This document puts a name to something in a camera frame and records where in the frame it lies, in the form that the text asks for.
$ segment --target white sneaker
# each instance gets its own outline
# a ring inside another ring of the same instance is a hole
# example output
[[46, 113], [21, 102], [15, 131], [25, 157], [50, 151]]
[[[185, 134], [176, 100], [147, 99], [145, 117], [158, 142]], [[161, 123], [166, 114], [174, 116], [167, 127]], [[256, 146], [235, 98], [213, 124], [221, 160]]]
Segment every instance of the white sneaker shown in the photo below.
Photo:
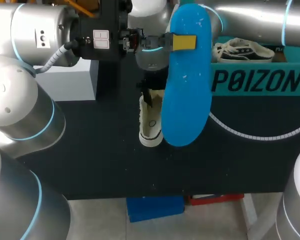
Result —
[[257, 42], [234, 38], [226, 43], [216, 43], [212, 49], [218, 63], [270, 63], [275, 52]]
[[161, 108], [163, 91], [151, 91], [152, 107], [140, 97], [140, 132], [139, 139], [146, 147], [156, 147], [164, 139], [161, 131]]

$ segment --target red object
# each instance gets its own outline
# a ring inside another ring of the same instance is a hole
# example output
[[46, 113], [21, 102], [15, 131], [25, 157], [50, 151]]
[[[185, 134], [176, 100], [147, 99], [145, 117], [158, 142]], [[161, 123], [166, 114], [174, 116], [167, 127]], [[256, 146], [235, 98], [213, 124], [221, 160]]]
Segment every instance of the red object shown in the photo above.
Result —
[[230, 201], [238, 201], [245, 197], [244, 194], [227, 194], [219, 197], [211, 197], [211, 198], [192, 198], [188, 197], [188, 200], [192, 206], [197, 205], [205, 205], [205, 204], [216, 204]]

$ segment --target black work surface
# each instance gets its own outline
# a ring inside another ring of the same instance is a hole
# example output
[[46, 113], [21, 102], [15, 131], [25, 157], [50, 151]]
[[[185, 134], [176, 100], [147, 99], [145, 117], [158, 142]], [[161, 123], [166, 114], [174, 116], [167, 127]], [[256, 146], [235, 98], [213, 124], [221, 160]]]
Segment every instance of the black work surface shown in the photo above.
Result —
[[[113, 64], [99, 69], [106, 89], [116, 69]], [[19, 159], [43, 182], [69, 200], [284, 190], [300, 152], [300, 134], [258, 142], [230, 134], [209, 119], [189, 146], [144, 147], [135, 88], [143, 73], [133, 56], [120, 69], [117, 88], [98, 101], [59, 102], [66, 117], [62, 139]], [[300, 97], [215, 97], [212, 102], [220, 120], [247, 134], [275, 136], [300, 127]]]

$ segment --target teal sign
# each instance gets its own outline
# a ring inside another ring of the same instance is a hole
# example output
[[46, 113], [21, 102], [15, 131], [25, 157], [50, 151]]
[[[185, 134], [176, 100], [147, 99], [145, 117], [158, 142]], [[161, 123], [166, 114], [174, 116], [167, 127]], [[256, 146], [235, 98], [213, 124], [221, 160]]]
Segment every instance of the teal sign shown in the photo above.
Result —
[[213, 63], [214, 96], [300, 96], [300, 63]]

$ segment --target shoe sole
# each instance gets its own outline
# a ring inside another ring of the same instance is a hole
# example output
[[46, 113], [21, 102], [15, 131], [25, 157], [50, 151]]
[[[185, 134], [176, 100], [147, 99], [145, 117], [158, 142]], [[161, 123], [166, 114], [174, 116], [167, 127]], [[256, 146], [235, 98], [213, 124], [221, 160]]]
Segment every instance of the shoe sole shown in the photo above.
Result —
[[231, 59], [223, 59], [220, 58], [218, 60], [218, 63], [224, 63], [224, 64], [237, 64], [237, 63], [247, 63], [247, 64], [266, 64], [266, 63], [271, 63], [272, 62], [272, 58], [271, 59], [267, 59], [267, 60], [231, 60]]
[[170, 31], [196, 35], [195, 50], [170, 53], [161, 128], [172, 146], [192, 143], [202, 132], [210, 113], [211, 22], [207, 11], [198, 4], [184, 4], [171, 19]]
[[163, 139], [164, 139], [164, 135], [162, 134], [162, 131], [159, 133], [159, 135], [155, 139], [151, 139], [151, 140], [145, 139], [141, 135], [141, 132], [139, 132], [140, 143], [143, 146], [148, 147], [148, 148], [153, 148], [153, 147], [158, 146], [162, 142]]

